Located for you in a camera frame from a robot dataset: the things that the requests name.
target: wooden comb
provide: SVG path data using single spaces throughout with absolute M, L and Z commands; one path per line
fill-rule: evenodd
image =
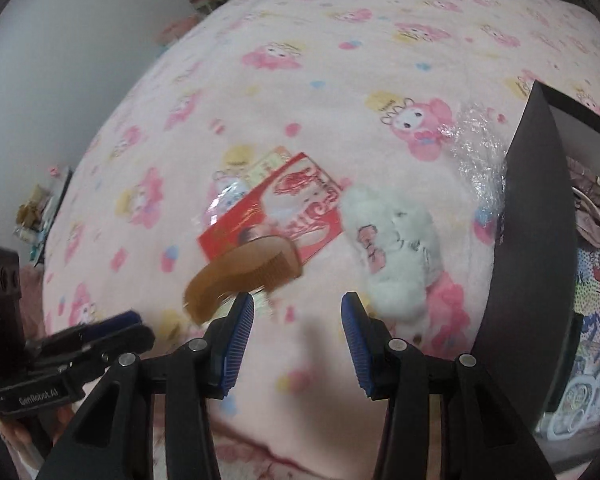
M 301 274 L 302 262 L 291 240 L 258 238 L 218 256 L 197 273 L 184 291 L 184 308 L 202 325 L 226 298 L 257 288 L 270 292 Z

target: white plush toy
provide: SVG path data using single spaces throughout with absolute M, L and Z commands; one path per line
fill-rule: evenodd
M 340 218 L 368 271 L 373 309 L 422 333 L 428 325 L 426 288 L 442 273 L 430 213 L 397 192 L 354 185 L 340 199 Z

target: metal screw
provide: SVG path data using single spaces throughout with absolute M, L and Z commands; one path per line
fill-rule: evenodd
M 389 341 L 389 348 L 397 352 L 406 350 L 407 346 L 409 346 L 407 342 L 404 339 L 400 339 L 398 337 L 394 337 L 393 339 L 391 339 L 391 341 Z
M 120 365 L 122 366 L 129 366 L 131 364 L 133 364 L 136 360 L 136 356 L 133 354 L 122 354 L 119 358 L 118 358 L 118 362 L 120 363 Z
M 192 352 L 199 352 L 200 350 L 204 350 L 205 348 L 206 341 L 201 337 L 189 341 L 189 350 L 191 350 Z
M 472 356 L 471 354 L 462 354 L 460 356 L 459 361 L 462 366 L 466 366 L 467 368 L 473 368 L 475 366 L 475 364 L 478 362 L 475 360 L 475 357 Z

